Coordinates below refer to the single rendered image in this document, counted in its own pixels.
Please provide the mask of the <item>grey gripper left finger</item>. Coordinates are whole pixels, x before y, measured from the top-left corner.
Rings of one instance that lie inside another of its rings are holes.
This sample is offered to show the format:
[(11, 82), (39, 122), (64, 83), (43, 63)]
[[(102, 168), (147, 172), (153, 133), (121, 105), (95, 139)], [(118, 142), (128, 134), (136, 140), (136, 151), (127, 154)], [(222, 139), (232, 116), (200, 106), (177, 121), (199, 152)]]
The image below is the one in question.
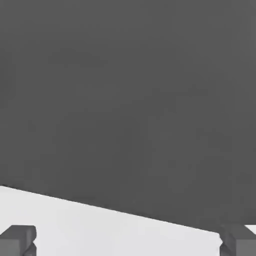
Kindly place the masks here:
[(34, 225), (11, 225), (0, 234), (0, 256), (37, 256)]

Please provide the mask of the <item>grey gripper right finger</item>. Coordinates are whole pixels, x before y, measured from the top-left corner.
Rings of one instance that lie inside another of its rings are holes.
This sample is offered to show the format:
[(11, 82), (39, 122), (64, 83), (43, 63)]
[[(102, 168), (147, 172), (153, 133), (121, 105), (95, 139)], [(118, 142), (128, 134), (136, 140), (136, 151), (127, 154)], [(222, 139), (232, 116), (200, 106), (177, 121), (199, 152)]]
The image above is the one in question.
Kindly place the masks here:
[(256, 234), (241, 224), (224, 224), (219, 229), (219, 256), (256, 256)]

